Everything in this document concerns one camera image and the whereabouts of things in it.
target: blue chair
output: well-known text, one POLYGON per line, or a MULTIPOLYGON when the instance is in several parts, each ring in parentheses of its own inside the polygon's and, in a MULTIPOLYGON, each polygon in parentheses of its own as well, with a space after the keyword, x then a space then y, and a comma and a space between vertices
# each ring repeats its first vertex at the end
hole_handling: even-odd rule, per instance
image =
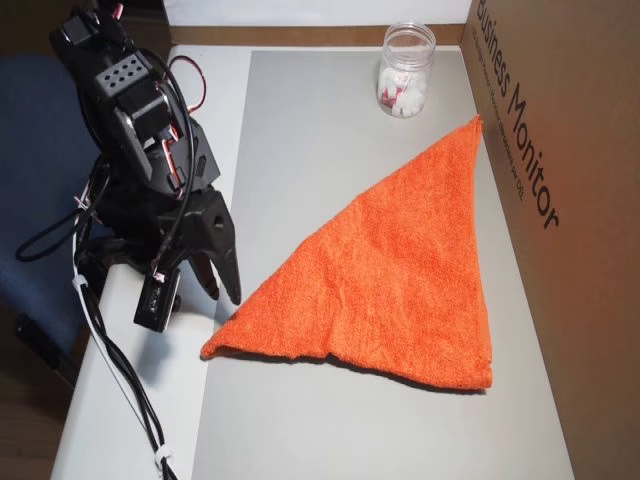
MULTIPOLYGON (((83 313, 71 284, 71 244, 20 263, 16 248, 73 210, 99 150, 82 120, 76 87, 56 59, 0 58, 0 296, 18 312, 18 330, 53 368, 66 357, 83 313)), ((34 245, 46 247, 72 227, 34 245)))

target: wire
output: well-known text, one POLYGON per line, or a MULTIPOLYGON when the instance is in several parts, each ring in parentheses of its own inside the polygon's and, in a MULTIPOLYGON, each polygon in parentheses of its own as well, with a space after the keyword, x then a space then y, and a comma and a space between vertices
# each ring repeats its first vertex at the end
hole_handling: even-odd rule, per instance
POLYGON ((180 209, 178 210, 178 215, 176 216, 176 219, 173 222, 173 225, 171 226, 169 233, 164 237, 164 240, 162 241, 162 244, 158 249, 158 254, 156 255, 156 258, 152 262, 153 268, 155 270, 155 268, 157 268, 158 264, 160 263, 160 259, 162 258, 162 255, 169 248, 169 245, 171 245, 171 242, 173 241, 173 237, 175 236, 176 231, 178 230, 178 226, 180 225, 180 222, 182 221, 182 218, 184 217, 184 214, 187 210, 187 204, 189 203, 189 196, 191 195, 191 189, 193 188, 193 180, 194 180, 195 171, 196 171, 196 157, 195 157, 195 151, 194 151, 193 128, 191 126, 191 119, 189 117, 189 109, 187 108, 187 104, 184 101, 184 96, 182 95, 182 91, 178 86, 176 77, 173 75, 173 73, 171 72, 171 69, 165 63, 165 61, 160 57, 160 55, 158 55, 152 50, 149 50, 148 48, 140 48, 140 52, 142 52, 143 55, 151 57, 160 66, 160 68, 164 71, 164 73, 167 75, 167 77, 169 77, 169 80, 171 81, 173 90, 175 91, 176 96, 178 97, 178 103, 180 105, 180 110, 182 111, 182 116, 184 117, 185 130, 186 130, 186 136, 187 136, 187 145, 188 145, 187 156, 189 157, 189 172, 187 174, 187 184, 185 186, 184 194, 182 196, 182 201, 180 203, 180 209))
POLYGON ((169 62, 169 68, 173 67, 173 64, 179 60, 182 60, 184 62, 191 64, 196 70, 198 70, 198 73, 200 74, 200 78, 202 79, 202 97, 200 97, 200 101, 197 104, 191 107, 188 107, 189 113, 192 113, 198 110, 204 103, 205 98, 207 98, 207 80, 204 78, 204 73, 202 73, 202 69, 200 68, 200 65, 198 65, 193 58, 187 55, 176 55, 175 57, 173 57, 171 59, 171 62, 169 62))
MULTIPOLYGON (((86 201, 88 190, 89 186, 87 185, 81 197, 83 202, 86 201)), ((75 226, 79 224, 80 215, 77 215, 75 226)), ((72 255, 74 259, 76 258, 76 249, 78 247, 77 241, 78 235, 77 232, 75 232, 72 241, 72 255)), ((75 261, 73 262, 73 272, 75 278, 78 278, 78 267, 75 261)), ((113 378, 116 380, 129 406, 136 415, 138 422, 145 431, 153 451, 157 452, 165 443, 164 433, 158 416, 151 405, 138 375, 122 350, 120 350, 115 342, 107 335, 98 301, 87 284, 78 286, 78 296, 89 330, 91 331, 91 336, 98 347, 98 351, 111 371, 113 378), (132 398, 129 392, 133 392, 135 399, 132 398)), ((169 465, 167 458, 160 460, 160 467, 163 479, 177 480, 177 476, 169 465)))
POLYGON ((124 6, 121 3, 116 4, 116 8, 113 11, 114 20, 120 20, 123 10, 124 10, 124 6))
POLYGON ((96 197, 94 198, 93 202, 91 202, 91 205, 89 205, 89 207, 86 210, 83 211, 81 208, 74 209, 71 213, 65 215, 63 218, 61 218, 60 220, 56 221, 55 223, 49 225, 47 228, 45 228, 41 232, 35 234, 33 237, 29 238, 26 242, 24 242, 22 245, 20 245, 16 249, 16 260, 18 260, 20 262, 33 262, 35 260, 40 260, 41 258, 44 258, 44 257, 46 257, 48 255, 51 255, 58 248, 60 248, 62 245, 64 245, 64 243, 69 238, 73 237, 83 227, 85 227, 87 222, 91 218, 91 215, 93 214, 93 212, 95 211, 96 207, 98 206, 98 203, 100 203, 100 200, 102 199, 104 193, 107 191, 107 187, 109 186, 110 178, 111 177, 109 175, 107 175, 105 177, 105 181, 102 184, 102 187, 100 188, 100 190, 96 194, 96 197), (48 247, 40 250, 37 253, 32 253, 31 255, 25 255, 24 254, 25 250, 27 250, 29 247, 31 247, 38 240, 46 237, 51 232, 57 230, 62 225, 67 223, 69 220, 72 220, 76 216, 79 216, 79 220, 75 223, 73 228, 70 231, 68 231, 67 233, 65 233, 58 241, 56 241, 55 243, 49 245, 48 247))

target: cable tie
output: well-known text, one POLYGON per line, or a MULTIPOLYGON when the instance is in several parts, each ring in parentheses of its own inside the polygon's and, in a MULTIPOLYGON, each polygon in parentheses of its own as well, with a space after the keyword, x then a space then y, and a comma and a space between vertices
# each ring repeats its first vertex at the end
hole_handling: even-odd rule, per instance
POLYGON ((71 280, 71 283, 73 284, 73 288, 76 289, 76 292, 78 293, 82 293, 81 288, 83 285, 89 285, 89 282, 87 282, 87 279, 84 277, 84 275, 82 274, 78 274, 75 277, 73 277, 73 280, 71 280))
POLYGON ((162 460, 166 459, 167 465, 171 466, 169 460, 173 458, 173 450, 171 450, 171 448, 169 448, 166 443, 163 443, 162 445, 160 445, 160 447, 158 447, 158 450, 156 450, 155 456, 156 467, 158 467, 158 470, 162 471, 162 460))

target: orange towel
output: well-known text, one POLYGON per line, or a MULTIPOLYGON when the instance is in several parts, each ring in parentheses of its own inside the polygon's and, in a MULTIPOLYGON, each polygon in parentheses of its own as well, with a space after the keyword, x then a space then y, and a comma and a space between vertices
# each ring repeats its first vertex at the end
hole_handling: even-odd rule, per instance
POLYGON ((202 348, 339 359, 437 387, 491 385, 478 267, 475 117, 356 197, 202 348))

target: glass jar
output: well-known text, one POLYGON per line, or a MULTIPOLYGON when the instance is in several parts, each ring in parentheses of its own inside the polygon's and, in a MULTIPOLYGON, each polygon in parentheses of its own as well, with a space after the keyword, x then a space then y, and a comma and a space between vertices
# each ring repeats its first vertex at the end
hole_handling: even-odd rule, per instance
POLYGON ((407 118, 424 107, 436 37, 419 23, 387 29, 378 71, 378 103, 394 117, 407 118))

